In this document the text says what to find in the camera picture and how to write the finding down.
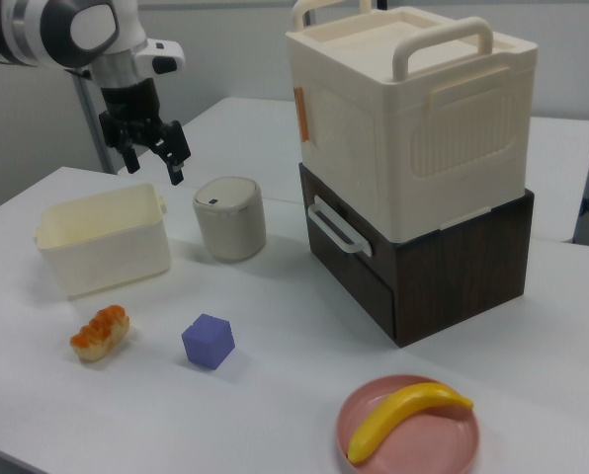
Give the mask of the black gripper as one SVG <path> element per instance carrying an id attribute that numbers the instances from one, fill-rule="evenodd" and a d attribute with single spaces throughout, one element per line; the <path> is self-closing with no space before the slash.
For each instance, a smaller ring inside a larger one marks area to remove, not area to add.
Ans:
<path id="1" fill-rule="evenodd" d="M 165 163 L 173 186 L 184 180 L 183 166 L 191 151 L 182 126 L 176 120 L 164 123 L 160 118 L 160 101 L 152 78 L 121 88 L 102 88 L 106 110 L 99 115 L 105 143 L 118 147 L 126 170 L 140 169 L 134 144 L 153 147 Z"/>

